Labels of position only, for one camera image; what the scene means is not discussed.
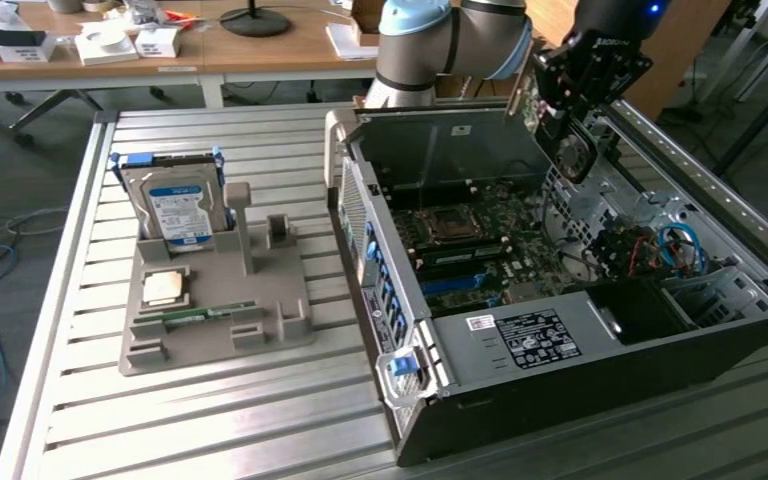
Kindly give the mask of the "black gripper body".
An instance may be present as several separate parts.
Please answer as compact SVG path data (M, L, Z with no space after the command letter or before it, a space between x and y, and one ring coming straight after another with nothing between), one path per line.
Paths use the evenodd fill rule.
M584 69L598 46L632 46L656 30L671 2L659 0L582 0L563 40L567 69Z

